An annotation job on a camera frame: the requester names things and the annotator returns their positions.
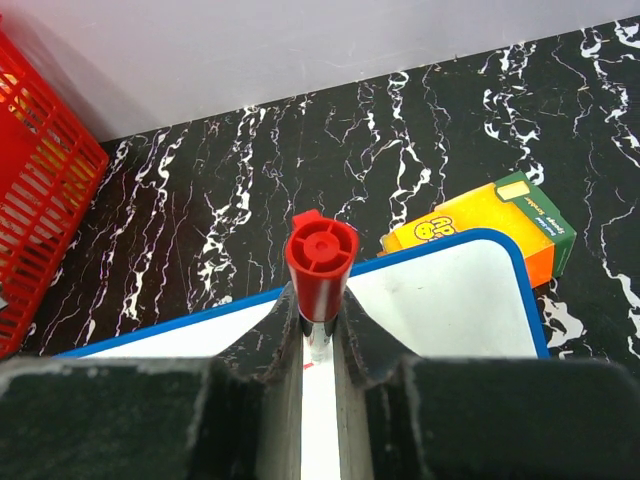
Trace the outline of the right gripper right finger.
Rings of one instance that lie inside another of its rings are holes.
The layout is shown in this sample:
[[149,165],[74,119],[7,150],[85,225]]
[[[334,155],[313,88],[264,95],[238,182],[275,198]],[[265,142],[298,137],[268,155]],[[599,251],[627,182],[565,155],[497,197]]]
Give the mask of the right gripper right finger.
[[639,384],[620,365],[423,358],[352,293],[333,340],[345,479],[639,475]]

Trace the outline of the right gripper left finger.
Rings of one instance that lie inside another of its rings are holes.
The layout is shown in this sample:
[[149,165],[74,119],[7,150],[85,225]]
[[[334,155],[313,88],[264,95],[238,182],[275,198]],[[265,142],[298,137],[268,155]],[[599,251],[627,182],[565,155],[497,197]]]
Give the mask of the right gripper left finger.
[[281,289],[217,354],[1,365],[5,479],[297,479],[302,344]]

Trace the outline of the white blue-framed whiteboard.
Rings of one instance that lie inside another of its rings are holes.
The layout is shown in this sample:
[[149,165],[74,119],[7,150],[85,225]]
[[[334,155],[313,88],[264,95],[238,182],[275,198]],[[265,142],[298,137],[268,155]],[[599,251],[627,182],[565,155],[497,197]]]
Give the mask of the white blue-framed whiteboard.
[[[298,320],[284,286],[73,350],[76,357],[255,359]],[[333,332],[296,341],[293,395],[301,408],[296,479],[370,479],[373,455],[355,435],[370,427],[368,383],[403,356],[545,358],[548,349],[524,260],[515,243],[475,229],[357,264]]]

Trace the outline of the red whiteboard marker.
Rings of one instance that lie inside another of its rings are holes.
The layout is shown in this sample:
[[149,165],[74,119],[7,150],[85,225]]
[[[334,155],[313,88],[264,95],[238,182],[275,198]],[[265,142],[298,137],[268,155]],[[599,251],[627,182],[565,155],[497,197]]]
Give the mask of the red whiteboard marker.
[[314,364],[327,361],[359,237],[351,226],[308,210],[293,218],[285,257]]

